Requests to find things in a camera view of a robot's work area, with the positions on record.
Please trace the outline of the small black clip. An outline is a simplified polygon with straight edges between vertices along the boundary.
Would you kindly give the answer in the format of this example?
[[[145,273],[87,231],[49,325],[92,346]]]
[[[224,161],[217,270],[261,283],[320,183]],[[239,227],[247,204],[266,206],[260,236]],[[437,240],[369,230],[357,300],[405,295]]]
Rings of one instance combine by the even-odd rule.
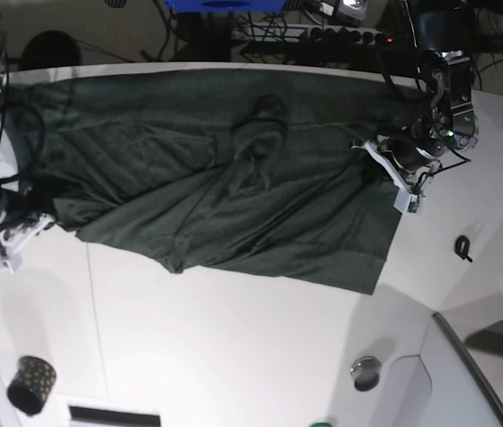
[[[470,239],[465,235],[460,235],[457,237],[454,243],[453,251],[460,259],[467,262],[472,262],[473,259],[470,256],[470,246]]]

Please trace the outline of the black patterned cup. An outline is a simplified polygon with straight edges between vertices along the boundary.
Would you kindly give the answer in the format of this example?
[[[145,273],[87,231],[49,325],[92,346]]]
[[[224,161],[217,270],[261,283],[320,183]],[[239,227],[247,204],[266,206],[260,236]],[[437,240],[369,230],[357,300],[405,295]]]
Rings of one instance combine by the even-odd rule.
[[[17,362],[17,372],[10,382],[6,395],[10,403],[27,416],[42,412],[57,373],[53,366],[41,358],[23,356]]]

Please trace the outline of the round metal table grommet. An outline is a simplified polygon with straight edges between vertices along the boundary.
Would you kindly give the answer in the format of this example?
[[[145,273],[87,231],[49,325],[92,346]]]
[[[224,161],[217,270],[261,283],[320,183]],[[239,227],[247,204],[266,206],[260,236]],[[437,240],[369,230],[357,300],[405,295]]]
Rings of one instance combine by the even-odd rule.
[[[364,356],[353,362],[350,375],[354,388],[360,392],[371,391],[380,381],[382,364],[373,356]]]

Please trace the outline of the white power strip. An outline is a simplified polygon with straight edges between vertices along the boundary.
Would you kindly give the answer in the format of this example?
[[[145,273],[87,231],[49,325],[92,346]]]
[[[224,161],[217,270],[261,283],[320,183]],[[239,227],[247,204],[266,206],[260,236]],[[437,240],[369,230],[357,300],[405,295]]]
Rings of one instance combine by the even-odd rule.
[[[231,32],[237,42],[254,43],[306,43],[329,42],[332,44],[389,44],[394,34],[374,28],[351,28],[337,25],[285,24],[283,22],[243,22]]]

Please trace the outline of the blue bin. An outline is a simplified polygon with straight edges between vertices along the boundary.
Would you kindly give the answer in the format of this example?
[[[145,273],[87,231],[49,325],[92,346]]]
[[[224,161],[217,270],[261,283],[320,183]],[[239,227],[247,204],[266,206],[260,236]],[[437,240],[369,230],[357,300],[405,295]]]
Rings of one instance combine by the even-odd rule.
[[[165,5],[185,12],[280,12],[285,0],[166,0]]]

